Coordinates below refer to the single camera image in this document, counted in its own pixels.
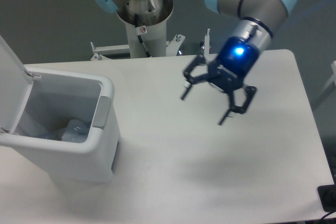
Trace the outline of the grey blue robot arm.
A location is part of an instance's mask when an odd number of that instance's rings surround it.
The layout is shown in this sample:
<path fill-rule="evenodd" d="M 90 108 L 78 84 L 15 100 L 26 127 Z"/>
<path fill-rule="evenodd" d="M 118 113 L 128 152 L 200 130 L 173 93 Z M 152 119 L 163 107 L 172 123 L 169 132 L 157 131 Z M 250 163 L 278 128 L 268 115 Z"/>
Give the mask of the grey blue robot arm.
<path fill-rule="evenodd" d="M 132 58 L 167 55 L 166 21 L 173 0 L 94 0 L 107 13 L 116 13 L 127 29 Z M 187 91 L 207 82 L 228 96 L 228 113 L 244 114 L 257 89 L 244 83 L 260 54 L 286 21 L 297 0 L 204 0 L 218 14 L 239 23 L 214 60 L 198 54 L 183 70 Z"/>

